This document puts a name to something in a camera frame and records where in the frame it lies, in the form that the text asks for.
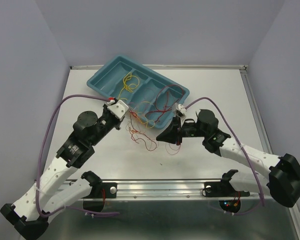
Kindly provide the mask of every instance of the tabletop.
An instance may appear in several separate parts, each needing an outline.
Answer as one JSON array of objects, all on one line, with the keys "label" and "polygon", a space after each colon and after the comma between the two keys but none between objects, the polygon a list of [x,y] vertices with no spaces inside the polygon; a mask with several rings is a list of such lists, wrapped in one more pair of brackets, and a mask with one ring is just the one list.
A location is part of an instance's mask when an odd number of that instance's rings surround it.
[{"label": "tabletop", "polygon": [[[87,80],[97,70],[71,70],[63,97],[73,94],[99,96],[87,87]],[[216,102],[225,118],[242,143],[263,150],[251,106],[239,70],[236,69],[154,69],[161,75],[177,82],[190,91],[184,105],[200,97],[209,97]],[[102,114],[102,101],[86,98],[67,100],[57,117],[46,167],[57,150],[63,145],[77,117],[84,111]],[[187,111],[187,118],[196,119],[196,111],[209,109],[219,119],[219,128],[229,133],[215,107],[202,100]],[[128,118],[122,129],[112,130],[95,147],[95,154],[74,173],[70,179],[77,179],[86,171],[93,171],[104,180],[157,180],[157,179],[215,179],[230,169],[250,171],[249,168],[233,160],[209,153],[202,146],[202,138],[184,138],[180,151],[176,153],[164,142],[154,151],[147,151],[145,144],[135,143],[126,130]],[[155,138],[163,130],[145,129]]]}]

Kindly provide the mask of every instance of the bolt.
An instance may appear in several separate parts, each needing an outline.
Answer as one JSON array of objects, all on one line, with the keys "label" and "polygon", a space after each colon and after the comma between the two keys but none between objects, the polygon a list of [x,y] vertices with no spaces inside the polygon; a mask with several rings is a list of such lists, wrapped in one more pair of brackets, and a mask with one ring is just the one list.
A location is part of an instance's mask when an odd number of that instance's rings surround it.
[{"label": "bolt", "polygon": [[115,194],[117,192],[116,187],[112,186],[110,187],[110,193]]},{"label": "bolt", "polygon": [[212,192],[212,188],[211,188],[210,185],[206,186],[206,187],[204,188],[204,190],[205,190],[207,193],[211,193],[211,192]]}]

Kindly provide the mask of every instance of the teal plastic tray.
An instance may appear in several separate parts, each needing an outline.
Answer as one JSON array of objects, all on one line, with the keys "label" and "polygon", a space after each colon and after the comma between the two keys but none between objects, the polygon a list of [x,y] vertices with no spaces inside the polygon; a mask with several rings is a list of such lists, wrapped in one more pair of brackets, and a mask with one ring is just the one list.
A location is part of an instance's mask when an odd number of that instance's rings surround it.
[{"label": "teal plastic tray", "polygon": [[[133,77],[126,84],[134,89],[128,91],[123,89],[123,79],[130,74]],[[105,64],[86,84],[106,98],[123,100],[143,122],[148,122],[148,128],[156,129],[170,122],[172,105],[183,104],[190,94],[186,87],[124,55]]]}]

